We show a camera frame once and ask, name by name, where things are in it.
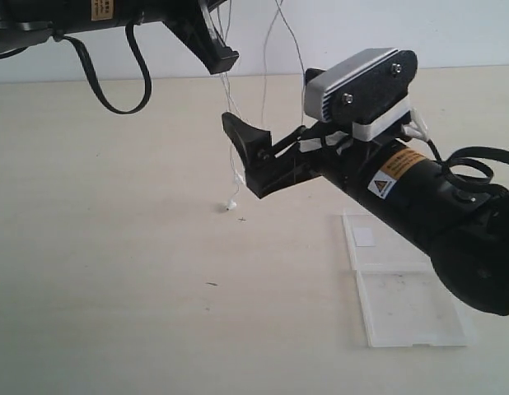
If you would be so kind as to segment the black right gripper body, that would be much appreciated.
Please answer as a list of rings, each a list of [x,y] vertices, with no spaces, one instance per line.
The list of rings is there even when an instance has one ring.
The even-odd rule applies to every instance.
[[[385,133],[361,142],[342,130],[316,123],[303,128],[280,156],[300,156],[308,164],[304,182],[323,177],[343,192],[354,193],[371,177],[377,155],[385,146]],[[265,153],[262,162],[280,156]]]

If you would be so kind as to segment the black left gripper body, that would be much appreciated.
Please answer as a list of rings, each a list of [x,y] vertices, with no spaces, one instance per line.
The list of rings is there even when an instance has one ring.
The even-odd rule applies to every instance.
[[[185,45],[218,45],[222,39],[212,21],[221,1],[156,1],[166,27]]]

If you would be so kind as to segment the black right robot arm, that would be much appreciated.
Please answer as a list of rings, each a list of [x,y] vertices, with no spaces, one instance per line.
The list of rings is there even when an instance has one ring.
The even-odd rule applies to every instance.
[[[273,143],[234,114],[222,124],[256,197],[325,178],[426,254],[459,300],[509,315],[509,191],[458,188],[439,162],[390,133],[360,142],[316,123]]]

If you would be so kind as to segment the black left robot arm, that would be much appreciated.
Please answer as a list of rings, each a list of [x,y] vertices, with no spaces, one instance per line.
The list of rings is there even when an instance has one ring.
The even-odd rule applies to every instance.
[[[50,38],[124,27],[140,65],[135,26],[163,23],[207,68],[210,74],[228,72],[239,54],[215,28],[211,12],[221,1],[0,1],[0,59],[15,56]]]

